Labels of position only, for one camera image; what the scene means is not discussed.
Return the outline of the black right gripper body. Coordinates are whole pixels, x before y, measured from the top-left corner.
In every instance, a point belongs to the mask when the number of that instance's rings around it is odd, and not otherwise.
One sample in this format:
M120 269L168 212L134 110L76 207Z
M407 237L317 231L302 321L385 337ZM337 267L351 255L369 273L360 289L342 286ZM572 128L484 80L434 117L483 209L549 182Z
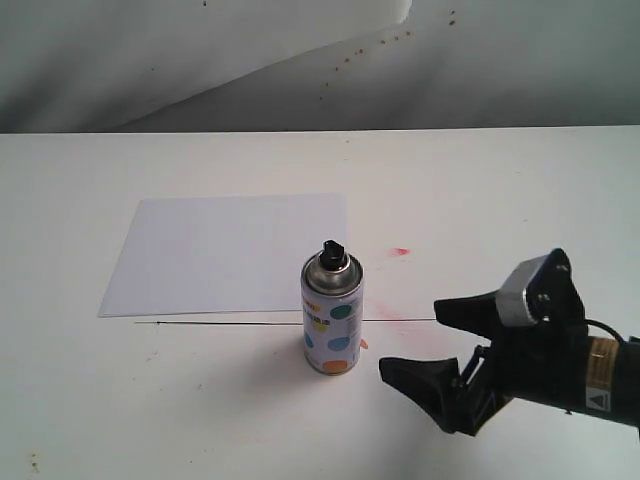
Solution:
M476 435L514 398L583 413L589 346L586 320L519 328L500 320L494 340L478 346L459 374L458 432Z

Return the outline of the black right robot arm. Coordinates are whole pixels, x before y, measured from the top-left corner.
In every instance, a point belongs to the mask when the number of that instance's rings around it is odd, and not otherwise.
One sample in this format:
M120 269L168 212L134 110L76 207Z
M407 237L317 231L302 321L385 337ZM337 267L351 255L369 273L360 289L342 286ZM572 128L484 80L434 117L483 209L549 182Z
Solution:
M382 381L424 410L446 433L476 435L513 399L618 424L639 425L639 340L590 335L580 297L542 305L533 326L507 327L497 295L438 300L438 323L489 340L465 367L384 357Z

